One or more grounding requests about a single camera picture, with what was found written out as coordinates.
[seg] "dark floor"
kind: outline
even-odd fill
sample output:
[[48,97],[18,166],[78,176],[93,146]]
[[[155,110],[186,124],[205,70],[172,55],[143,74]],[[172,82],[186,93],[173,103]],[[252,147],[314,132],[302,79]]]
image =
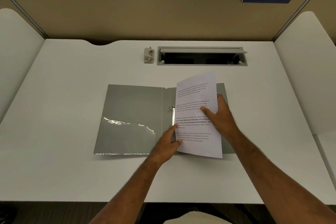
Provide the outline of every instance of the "dark floor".
[[[13,224],[87,224],[103,207],[104,202],[13,202],[19,211]],[[251,224],[233,204],[212,204],[236,224]],[[260,223],[275,223],[265,205],[244,205]],[[330,206],[336,211],[336,205]]]

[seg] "beige partition panel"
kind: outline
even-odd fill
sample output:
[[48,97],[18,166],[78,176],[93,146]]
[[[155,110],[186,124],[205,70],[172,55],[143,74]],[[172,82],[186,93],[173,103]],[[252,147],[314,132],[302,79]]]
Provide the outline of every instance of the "beige partition panel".
[[33,29],[35,29],[42,37],[44,37],[42,32],[39,31],[30,20],[28,20],[28,18],[14,5],[11,0],[0,0],[0,9],[2,8],[9,8],[17,12],[26,22],[29,23],[29,25],[33,27]]
[[271,41],[305,0],[16,0],[50,38]]
[[336,43],[336,0],[310,0],[300,14],[306,11],[314,12],[329,37]]

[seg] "right hand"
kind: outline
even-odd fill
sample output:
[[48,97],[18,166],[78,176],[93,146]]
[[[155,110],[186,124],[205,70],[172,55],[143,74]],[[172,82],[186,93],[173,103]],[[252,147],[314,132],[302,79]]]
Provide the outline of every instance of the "right hand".
[[211,120],[217,131],[224,136],[226,139],[233,139],[242,133],[237,127],[235,120],[233,119],[232,113],[223,98],[223,95],[217,94],[218,101],[218,111],[215,113],[211,112],[205,106],[201,106],[201,110],[204,114]]

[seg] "desk surface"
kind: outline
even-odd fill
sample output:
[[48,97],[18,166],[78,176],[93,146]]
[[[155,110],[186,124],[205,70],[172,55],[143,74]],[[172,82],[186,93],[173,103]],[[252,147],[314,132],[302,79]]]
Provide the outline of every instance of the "desk surface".
[[[151,46],[242,46],[247,67],[143,63]],[[336,191],[272,42],[47,39],[0,124],[0,201],[108,201],[143,157],[94,155],[108,84],[175,87],[216,71],[241,130],[326,204]],[[262,203],[235,154],[174,156],[146,201]]]

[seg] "forearm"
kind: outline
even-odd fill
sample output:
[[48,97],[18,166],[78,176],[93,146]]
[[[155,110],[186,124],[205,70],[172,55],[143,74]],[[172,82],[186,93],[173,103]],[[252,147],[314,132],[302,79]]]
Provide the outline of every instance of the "forearm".
[[242,133],[228,138],[277,224],[335,223],[336,215],[275,166]]
[[147,158],[90,224],[134,224],[160,165]]

